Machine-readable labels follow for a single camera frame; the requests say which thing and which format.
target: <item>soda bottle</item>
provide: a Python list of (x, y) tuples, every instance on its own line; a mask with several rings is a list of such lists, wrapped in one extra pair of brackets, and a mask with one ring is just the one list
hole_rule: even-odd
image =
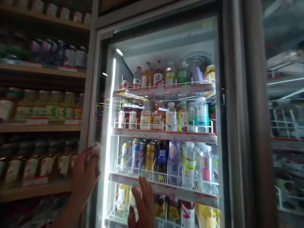
[(161, 61), (157, 61), (157, 66), (153, 78), (153, 86), (162, 87), (164, 85), (164, 71), (161, 68)]
[[(168, 150), (167, 141), (159, 140), (157, 145), (157, 172), (167, 174)], [(164, 175), (158, 175), (159, 180), (164, 179)]]
[(153, 70), (150, 62), (147, 62), (146, 69), (142, 73), (142, 88), (149, 88), (153, 85)]
[(133, 88), (141, 88), (141, 87), (142, 87), (142, 68), (138, 66), (134, 74)]

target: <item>dark bottle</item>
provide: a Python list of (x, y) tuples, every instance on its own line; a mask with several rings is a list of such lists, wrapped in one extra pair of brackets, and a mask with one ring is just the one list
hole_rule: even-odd
[[(168, 147), (167, 141), (159, 140), (157, 145), (157, 172), (167, 174)], [(164, 179), (164, 175), (158, 175), (159, 180)]]

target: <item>blue can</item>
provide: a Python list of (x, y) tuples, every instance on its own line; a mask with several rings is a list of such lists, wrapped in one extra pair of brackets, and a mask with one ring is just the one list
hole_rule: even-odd
[(142, 147), (140, 143), (135, 143), (132, 151), (132, 173), (137, 174), (140, 160), (142, 159)]

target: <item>glass door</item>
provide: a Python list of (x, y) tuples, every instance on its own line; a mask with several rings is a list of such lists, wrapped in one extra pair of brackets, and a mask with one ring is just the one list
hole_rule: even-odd
[(145, 176), (157, 227), (225, 226), (224, 76), (211, 12), (194, 8), (99, 31), (100, 225), (127, 225), (129, 206), (136, 211), (130, 188)]

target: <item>drink can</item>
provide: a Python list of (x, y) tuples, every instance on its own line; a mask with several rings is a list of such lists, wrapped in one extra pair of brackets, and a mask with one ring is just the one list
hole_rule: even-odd
[(141, 160), (141, 145), (140, 143), (135, 143), (132, 151), (132, 173), (139, 173), (139, 163)]
[(121, 159), (120, 164), (127, 166), (127, 161), (132, 155), (132, 143), (131, 141), (125, 142), (121, 148)]
[(154, 142), (149, 142), (147, 144), (147, 149), (146, 149), (146, 170), (152, 171), (153, 170), (153, 163), (154, 163), (154, 156), (155, 156), (155, 143)]

